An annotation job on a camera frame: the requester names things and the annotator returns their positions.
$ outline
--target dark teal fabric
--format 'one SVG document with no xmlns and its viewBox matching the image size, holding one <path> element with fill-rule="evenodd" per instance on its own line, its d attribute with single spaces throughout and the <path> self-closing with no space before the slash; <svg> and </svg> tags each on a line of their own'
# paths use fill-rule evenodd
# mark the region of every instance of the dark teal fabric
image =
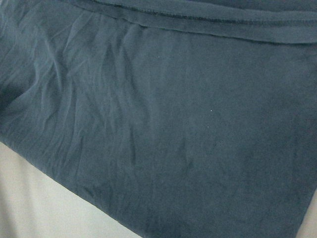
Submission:
<svg viewBox="0 0 317 238">
<path fill-rule="evenodd" d="M 317 1 L 250 2 L 0 1 L 0 141 L 144 238 L 295 238 Z"/>
</svg>

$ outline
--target cloth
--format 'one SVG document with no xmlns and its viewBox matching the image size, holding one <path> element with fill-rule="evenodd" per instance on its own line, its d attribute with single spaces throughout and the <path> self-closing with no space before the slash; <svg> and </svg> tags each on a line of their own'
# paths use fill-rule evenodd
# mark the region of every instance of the cloth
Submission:
<svg viewBox="0 0 317 238">
<path fill-rule="evenodd" d="M 294 238 L 317 187 L 314 3 L 2 0 L 0 141 L 144 238 Z"/>
</svg>

